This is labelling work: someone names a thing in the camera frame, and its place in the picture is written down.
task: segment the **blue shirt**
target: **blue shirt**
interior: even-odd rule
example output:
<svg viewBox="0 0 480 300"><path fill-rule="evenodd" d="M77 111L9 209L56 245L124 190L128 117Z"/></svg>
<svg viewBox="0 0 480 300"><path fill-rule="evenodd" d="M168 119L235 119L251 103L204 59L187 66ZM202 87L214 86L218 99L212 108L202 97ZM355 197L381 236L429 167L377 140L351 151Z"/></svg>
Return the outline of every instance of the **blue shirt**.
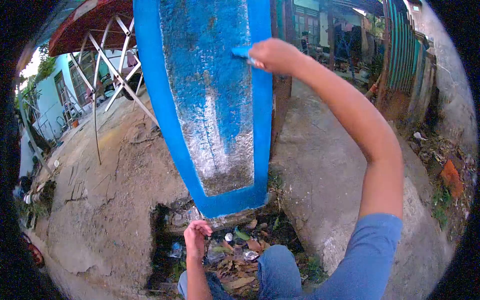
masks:
<svg viewBox="0 0 480 300"><path fill-rule="evenodd" d="M345 258L307 299L380 299L390 275L402 220L372 214L358 220Z"/></svg>

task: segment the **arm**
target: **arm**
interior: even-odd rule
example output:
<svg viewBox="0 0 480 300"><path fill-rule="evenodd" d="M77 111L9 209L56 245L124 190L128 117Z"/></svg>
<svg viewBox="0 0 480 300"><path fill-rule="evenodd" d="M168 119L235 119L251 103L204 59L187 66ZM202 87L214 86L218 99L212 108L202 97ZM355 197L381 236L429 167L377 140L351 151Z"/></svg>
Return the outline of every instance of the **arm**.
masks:
<svg viewBox="0 0 480 300"><path fill-rule="evenodd" d="M205 255L205 236L212 234L206 221L191 222L184 231L187 248L187 300L212 300L202 259Z"/></svg>
<svg viewBox="0 0 480 300"><path fill-rule="evenodd" d="M403 159L392 129L378 110L350 83L279 39L253 45L256 67L289 74L309 85L324 101L367 159L359 219L374 213L402 218Z"/></svg>

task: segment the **concrete ground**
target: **concrete ground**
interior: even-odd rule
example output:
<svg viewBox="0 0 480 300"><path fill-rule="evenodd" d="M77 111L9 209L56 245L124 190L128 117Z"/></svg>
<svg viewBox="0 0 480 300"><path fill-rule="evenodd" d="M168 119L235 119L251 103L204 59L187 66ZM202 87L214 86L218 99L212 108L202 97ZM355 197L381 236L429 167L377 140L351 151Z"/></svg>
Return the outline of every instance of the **concrete ground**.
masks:
<svg viewBox="0 0 480 300"><path fill-rule="evenodd" d="M360 205L366 161L328 107L293 82L287 119L272 164L283 170L282 204L306 250L323 257L332 273L344 256ZM141 96L150 108L148 94ZM151 272L151 208L188 196L160 136L133 103L120 98L98 111L102 165L96 157L90 114L48 164L58 160L57 189L49 219L38 221L34 240L49 273L74 299L145 299ZM400 139L406 163L404 229L384 299L422 299L452 255L426 208L432 192L425 168ZM42 170L39 179L46 180Z"/></svg>
<svg viewBox="0 0 480 300"><path fill-rule="evenodd" d="M141 100L151 109L148 93ZM60 162L57 187L51 215L38 221L36 234L56 263L53 269L117 298L137 299L151 273L151 210L187 197L188 191L165 141L151 132L151 120L139 106L124 97L108 112L105 106L97 109L102 164L90 114L64 134L64 144L48 161L52 169ZM42 170L37 180L47 177Z"/></svg>
<svg viewBox="0 0 480 300"><path fill-rule="evenodd" d="M366 161L309 87L294 80L289 105L272 164L283 170L283 207L297 234L332 274L357 221ZM424 206L432 194L425 168L407 143L400 144L404 227L383 299L423 299L446 268L452 246Z"/></svg>

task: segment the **red canopy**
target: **red canopy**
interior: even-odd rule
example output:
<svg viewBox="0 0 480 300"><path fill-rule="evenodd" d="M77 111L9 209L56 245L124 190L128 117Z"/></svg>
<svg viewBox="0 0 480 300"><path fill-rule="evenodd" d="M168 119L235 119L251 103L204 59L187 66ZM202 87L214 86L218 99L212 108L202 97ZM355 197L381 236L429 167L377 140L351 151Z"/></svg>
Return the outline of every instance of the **red canopy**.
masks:
<svg viewBox="0 0 480 300"><path fill-rule="evenodd" d="M132 1L125 0L88 0L74 10L63 21L49 42L49 55L78 52L82 48L85 33L91 31L98 44L102 41L103 33L111 17L118 15L128 28L133 18ZM125 34L117 22L110 27L103 49L122 49ZM137 44L132 35L129 47ZM95 50L90 40L87 40L85 50Z"/></svg>

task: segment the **folding tent frame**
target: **folding tent frame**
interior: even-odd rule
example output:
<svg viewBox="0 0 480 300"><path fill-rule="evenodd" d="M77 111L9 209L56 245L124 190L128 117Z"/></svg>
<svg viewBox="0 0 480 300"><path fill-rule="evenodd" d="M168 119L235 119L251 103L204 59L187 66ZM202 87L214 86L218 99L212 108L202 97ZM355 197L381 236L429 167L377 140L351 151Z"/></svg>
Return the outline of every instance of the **folding tent frame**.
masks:
<svg viewBox="0 0 480 300"><path fill-rule="evenodd" d="M120 85L116 88L116 91L113 94L112 98L108 102L107 107L105 108L105 111L108 111L110 109L110 107L113 104L113 101L115 101L115 99L118 97L119 93L123 89L125 89L125 91L128 92L132 96L132 98L134 100L134 103L137 102L138 105L143 109L145 114L147 114L147 116L149 116L152 119L152 121L155 122L155 124L158 126L158 121L155 118L155 116L148 110L147 107L145 107L145 105L140 101L140 99L137 96L138 91L140 90L140 84L142 83L143 72L141 73L140 81L138 82L138 86L136 88L136 91L133 91L128 86L128 81L140 69L140 67L142 65L140 63L140 60L138 59L138 56L137 56L136 53L133 53L133 55L135 57L135 60L137 61L137 64L134 66L134 68L125 77L122 74L122 69L123 69L123 64L124 64L124 61L125 61L126 53L127 53L128 50L131 49L131 48L129 48L129 42L130 42L131 37L134 36L135 33L133 33L134 19L132 18L132 20L130 22L130 25L127 27L127 26L125 26L125 23L122 21L122 19L120 17L128 18L127 16L124 16L124 15L121 15L121 14L116 14L113 17L111 17L111 19L107 23L107 26L106 26L105 29L103 29L103 30L102 29L89 29L88 32L85 33L84 40L83 40L83 43L82 43L82 48L80 49L80 54L78 56L78 61L75 58L75 56L73 55L73 53L69 53L70 58L72 59L72 62L75 65L80 77L83 79L83 81L85 82L87 87L92 91L92 106L93 106L92 108L93 108L93 115L94 115L96 151L97 151L97 155L98 155L98 161L99 161L100 164L102 164L102 162L101 162L101 159L100 159L100 150L98 149L98 136L97 136L97 128L96 128L96 92L97 92L97 81L98 81L98 69L100 67L101 60L103 60L105 62L105 64L107 64L110 72L113 73L115 79L117 79L117 81L120 83ZM113 31L110 31L110 28L111 28L111 26L114 22L118 23L118 25L122 29L123 33L125 34L125 41L123 43L123 48L122 48L122 52L121 52L121 55L120 55L120 62L119 62L119 65L117 67L113 65L113 63L110 61L110 59L105 54L106 49L108 49L108 48L118 48L118 46L121 46L120 44L107 45L105 43L105 41L107 39L107 36L108 36L108 33L113 32ZM100 42L100 44L98 44L98 42L95 40L91 31L103 31L103 37L102 37L102 41ZM98 57L96 59L95 76L94 76L94 80L93 80L93 85L88 81L87 77L85 76L85 74L82 70L81 65L79 64L79 61L82 61L82 55L83 55L84 50L85 50L85 45L87 44L88 41L90 41L93 44L93 46L95 47L95 49L98 52Z"/></svg>

